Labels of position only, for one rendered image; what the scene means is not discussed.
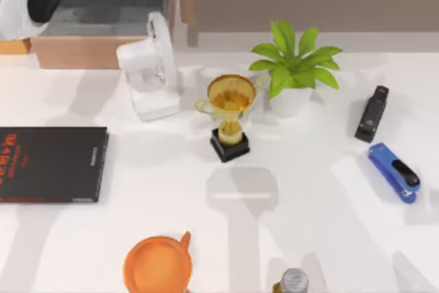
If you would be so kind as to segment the gold trophy on black base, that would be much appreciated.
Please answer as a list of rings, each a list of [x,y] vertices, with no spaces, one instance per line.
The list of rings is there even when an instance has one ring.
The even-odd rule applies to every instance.
[[[206,97],[195,103],[199,113],[222,121],[212,130],[210,142],[223,163],[249,153],[250,142],[239,120],[252,108],[267,80],[265,76],[251,81],[234,73],[220,75],[208,85]]]

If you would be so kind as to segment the wooden open shelves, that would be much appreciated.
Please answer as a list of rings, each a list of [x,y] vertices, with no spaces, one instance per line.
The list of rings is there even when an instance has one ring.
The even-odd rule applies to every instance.
[[[316,27],[347,51],[439,51],[439,0],[178,0],[174,40],[203,51],[248,51],[285,19]]]

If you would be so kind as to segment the orange cup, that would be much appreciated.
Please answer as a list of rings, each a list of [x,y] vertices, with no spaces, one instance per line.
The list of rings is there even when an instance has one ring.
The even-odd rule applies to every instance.
[[[123,263],[128,293],[189,293],[193,270],[190,241],[187,231],[180,239],[153,236],[133,246]]]

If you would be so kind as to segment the yellow bottle with grey cap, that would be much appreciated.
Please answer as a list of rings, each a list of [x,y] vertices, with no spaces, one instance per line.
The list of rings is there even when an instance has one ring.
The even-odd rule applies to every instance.
[[[308,287],[308,276],[299,268],[289,268],[273,285],[272,293],[308,293]]]

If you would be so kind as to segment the blue and black stapler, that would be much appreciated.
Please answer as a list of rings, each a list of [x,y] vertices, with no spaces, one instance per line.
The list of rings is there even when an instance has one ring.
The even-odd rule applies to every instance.
[[[420,178],[387,145],[377,143],[369,147],[368,158],[404,203],[416,201]]]

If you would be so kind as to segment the green plant in white pot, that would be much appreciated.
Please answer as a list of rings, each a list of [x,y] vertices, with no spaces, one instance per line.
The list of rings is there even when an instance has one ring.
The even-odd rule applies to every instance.
[[[305,30],[297,39],[294,27],[285,19],[272,21],[270,26],[272,41],[251,49],[261,58],[251,63],[248,70],[268,72],[271,110],[280,117],[293,117],[309,101],[317,83],[340,88],[333,75],[340,70],[334,57],[343,50],[332,45],[317,47],[316,27]]]

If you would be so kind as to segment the wooden cupboard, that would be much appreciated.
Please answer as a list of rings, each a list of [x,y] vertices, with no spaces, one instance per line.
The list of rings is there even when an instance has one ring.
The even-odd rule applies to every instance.
[[[0,40],[0,55],[25,55],[32,47],[30,38],[24,40]]]

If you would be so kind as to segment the white table fan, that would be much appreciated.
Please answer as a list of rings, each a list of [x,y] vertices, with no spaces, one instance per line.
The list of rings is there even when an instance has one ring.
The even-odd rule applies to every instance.
[[[165,17],[150,12],[146,28],[144,39],[118,46],[116,55],[134,112],[141,121],[152,121],[179,113],[181,93]]]

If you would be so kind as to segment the black book with red print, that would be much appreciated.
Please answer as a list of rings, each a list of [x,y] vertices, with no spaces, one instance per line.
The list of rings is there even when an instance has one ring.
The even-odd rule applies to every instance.
[[[0,127],[0,203],[97,202],[106,127]]]

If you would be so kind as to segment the pale wooden drawer front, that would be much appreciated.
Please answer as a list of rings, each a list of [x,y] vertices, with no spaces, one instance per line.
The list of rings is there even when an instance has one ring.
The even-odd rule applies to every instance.
[[[42,69],[118,69],[118,46],[144,36],[39,36],[32,52]]]

